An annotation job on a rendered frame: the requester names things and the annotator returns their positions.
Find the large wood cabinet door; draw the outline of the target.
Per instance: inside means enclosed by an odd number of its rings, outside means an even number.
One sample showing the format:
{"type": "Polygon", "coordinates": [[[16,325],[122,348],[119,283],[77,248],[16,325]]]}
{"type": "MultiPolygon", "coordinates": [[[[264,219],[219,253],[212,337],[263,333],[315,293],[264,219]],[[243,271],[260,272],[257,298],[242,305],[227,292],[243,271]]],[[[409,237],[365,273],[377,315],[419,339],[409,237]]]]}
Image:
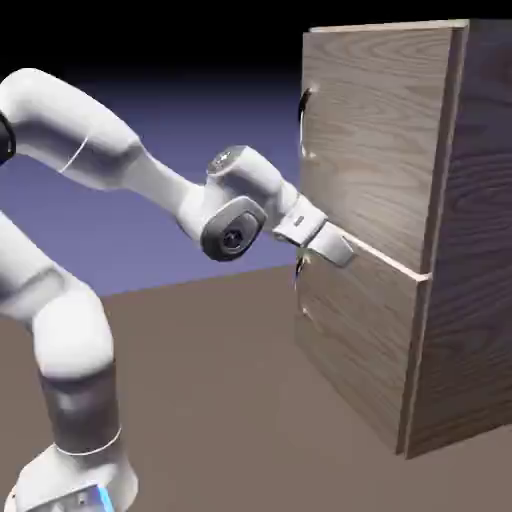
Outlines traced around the large wood cabinet door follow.
{"type": "Polygon", "coordinates": [[[348,234],[425,274],[452,131],[462,20],[318,28],[303,37],[301,185],[348,234]]]}

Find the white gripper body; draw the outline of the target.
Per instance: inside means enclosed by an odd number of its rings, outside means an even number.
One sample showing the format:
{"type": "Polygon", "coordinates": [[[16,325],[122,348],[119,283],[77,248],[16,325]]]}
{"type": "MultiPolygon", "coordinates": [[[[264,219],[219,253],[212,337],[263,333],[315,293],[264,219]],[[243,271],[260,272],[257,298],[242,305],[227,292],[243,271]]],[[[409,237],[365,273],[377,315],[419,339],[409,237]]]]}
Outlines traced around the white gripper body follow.
{"type": "Polygon", "coordinates": [[[346,266],[354,256],[354,251],[342,230],[330,221],[327,221],[308,243],[307,250],[337,267],[346,266]]]}

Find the light wood cabinet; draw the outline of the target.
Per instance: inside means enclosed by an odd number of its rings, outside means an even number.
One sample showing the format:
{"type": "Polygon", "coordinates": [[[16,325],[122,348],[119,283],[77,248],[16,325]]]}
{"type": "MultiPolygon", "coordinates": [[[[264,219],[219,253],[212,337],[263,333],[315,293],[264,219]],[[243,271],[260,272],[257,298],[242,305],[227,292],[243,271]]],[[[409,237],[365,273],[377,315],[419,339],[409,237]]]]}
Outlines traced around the light wood cabinet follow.
{"type": "Polygon", "coordinates": [[[512,20],[462,21],[407,458],[512,424],[512,20]]]}

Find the small wood cabinet door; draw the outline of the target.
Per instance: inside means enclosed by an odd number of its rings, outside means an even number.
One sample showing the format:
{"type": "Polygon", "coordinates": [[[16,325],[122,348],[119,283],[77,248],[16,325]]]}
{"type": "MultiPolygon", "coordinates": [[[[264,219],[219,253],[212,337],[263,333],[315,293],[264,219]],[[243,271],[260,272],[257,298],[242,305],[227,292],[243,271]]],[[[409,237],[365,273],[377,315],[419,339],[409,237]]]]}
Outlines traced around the small wood cabinet door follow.
{"type": "Polygon", "coordinates": [[[356,247],[338,268],[311,253],[300,275],[309,316],[295,339],[313,365],[394,453],[403,452],[430,277],[356,247]]]}

